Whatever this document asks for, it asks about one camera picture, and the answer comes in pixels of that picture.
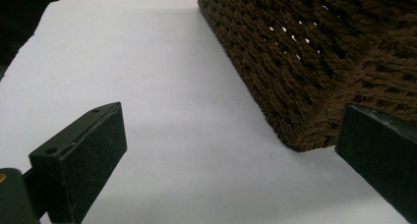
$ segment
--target white table surface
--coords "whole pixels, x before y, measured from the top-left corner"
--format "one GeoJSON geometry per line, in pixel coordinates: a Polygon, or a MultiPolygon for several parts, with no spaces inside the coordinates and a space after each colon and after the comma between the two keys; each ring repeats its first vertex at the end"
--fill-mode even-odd
{"type": "Polygon", "coordinates": [[[279,141],[197,1],[50,4],[0,83],[0,167],[120,101],[128,152],[84,223],[406,223],[334,147],[279,141]]]}

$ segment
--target basket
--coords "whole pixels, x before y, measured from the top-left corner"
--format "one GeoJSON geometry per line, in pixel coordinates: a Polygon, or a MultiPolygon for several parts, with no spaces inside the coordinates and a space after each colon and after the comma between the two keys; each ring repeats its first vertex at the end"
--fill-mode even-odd
{"type": "Polygon", "coordinates": [[[346,103],[417,122],[417,0],[199,0],[278,137],[335,144],[346,103]]]}

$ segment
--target brass screw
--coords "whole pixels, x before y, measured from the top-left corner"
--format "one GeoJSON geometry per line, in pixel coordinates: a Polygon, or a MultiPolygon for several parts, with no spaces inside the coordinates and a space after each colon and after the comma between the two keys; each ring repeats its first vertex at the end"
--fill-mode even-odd
{"type": "Polygon", "coordinates": [[[0,183],[4,182],[6,180],[6,174],[0,173],[0,183]]]}

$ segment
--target table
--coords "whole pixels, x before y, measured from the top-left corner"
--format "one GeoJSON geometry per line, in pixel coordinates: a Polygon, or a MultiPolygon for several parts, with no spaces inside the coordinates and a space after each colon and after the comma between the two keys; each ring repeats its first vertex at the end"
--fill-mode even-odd
{"type": "Polygon", "coordinates": [[[197,0],[51,3],[0,84],[0,167],[114,101],[128,152],[85,223],[406,223],[334,147],[279,141],[197,0]]]}

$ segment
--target brown woven basket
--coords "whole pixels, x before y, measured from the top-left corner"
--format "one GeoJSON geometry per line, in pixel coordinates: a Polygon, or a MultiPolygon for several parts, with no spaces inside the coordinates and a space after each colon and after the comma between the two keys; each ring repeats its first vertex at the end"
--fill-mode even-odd
{"type": "Polygon", "coordinates": [[[200,0],[280,139],[335,143],[357,103],[417,122],[417,0],[200,0]]]}

